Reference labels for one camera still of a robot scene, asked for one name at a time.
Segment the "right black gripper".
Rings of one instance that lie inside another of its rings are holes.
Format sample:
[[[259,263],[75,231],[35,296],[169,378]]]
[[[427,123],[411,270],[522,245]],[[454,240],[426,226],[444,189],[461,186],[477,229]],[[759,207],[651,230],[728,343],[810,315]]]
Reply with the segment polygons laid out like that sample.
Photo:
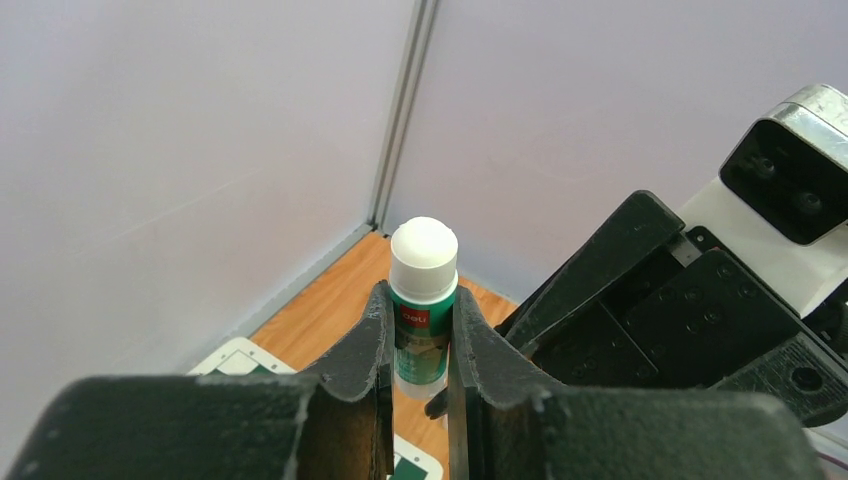
[[[847,368],[707,229],[630,194],[495,328],[572,386],[769,394],[808,427],[847,411]]]

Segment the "green white glue stick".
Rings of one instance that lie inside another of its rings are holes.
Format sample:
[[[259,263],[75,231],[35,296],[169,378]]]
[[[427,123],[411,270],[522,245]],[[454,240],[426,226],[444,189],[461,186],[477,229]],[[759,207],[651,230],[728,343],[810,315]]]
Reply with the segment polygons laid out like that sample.
[[[455,233],[432,217],[411,218],[391,236],[395,381],[413,399],[433,398],[446,385],[458,250]]]

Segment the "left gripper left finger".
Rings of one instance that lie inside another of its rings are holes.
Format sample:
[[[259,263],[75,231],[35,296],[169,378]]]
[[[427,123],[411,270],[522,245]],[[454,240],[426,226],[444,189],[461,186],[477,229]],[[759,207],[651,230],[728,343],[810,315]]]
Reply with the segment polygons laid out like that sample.
[[[11,479],[384,479],[394,469],[393,307],[292,373],[94,376],[67,385]]]

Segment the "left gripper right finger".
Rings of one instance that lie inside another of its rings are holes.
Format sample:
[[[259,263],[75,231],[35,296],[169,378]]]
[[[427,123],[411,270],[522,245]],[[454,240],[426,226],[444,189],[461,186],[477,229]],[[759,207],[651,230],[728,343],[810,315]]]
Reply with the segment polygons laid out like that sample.
[[[454,479],[820,479],[797,418],[762,394],[571,387],[459,288],[449,360]]]

